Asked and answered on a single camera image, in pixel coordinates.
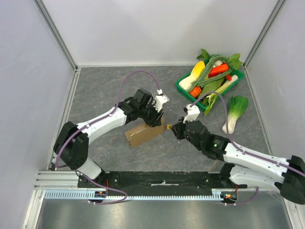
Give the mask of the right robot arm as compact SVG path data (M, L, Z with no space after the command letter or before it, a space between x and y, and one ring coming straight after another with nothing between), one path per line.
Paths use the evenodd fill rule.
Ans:
M305 203L305 162L298 156L290 159L266 155L245 148L228 138L211 134L200 121L167 125L175 137L185 139L206 157L224 162L218 176L222 187L231 185L267 188L283 198Z

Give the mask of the brown cardboard express box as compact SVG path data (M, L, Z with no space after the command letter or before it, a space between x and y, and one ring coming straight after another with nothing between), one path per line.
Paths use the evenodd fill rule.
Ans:
M161 118L161 125L149 127L147 124L140 124L125 132L125 136L131 148L136 147L165 131L165 120Z

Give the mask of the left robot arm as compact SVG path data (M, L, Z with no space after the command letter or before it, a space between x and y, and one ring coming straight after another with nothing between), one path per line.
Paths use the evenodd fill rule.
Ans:
M169 98L162 94L153 97L142 88L134 96L118 103L108 112L89 121L64 124L53 147L54 153L71 170L77 170L88 177L93 187L104 184L104 170L88 156L89 145L103 134L138 118L149 127L161 126L163 105Z

